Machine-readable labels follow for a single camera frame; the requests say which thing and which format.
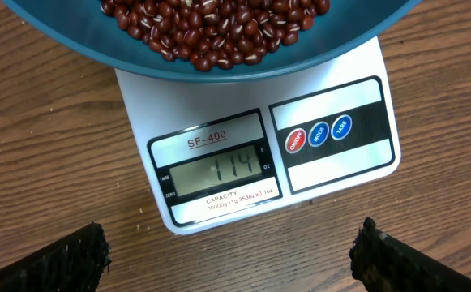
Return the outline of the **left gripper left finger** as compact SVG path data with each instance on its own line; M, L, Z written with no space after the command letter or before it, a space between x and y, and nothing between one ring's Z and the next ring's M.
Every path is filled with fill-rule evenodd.
M90 223L0 269L0 292L95 292L109 268L110 245Z

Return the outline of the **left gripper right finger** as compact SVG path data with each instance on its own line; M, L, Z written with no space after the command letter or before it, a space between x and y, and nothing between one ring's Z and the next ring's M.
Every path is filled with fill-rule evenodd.
M368 217L349 250L352 277L371 292L471 292L471 279L376 228Z

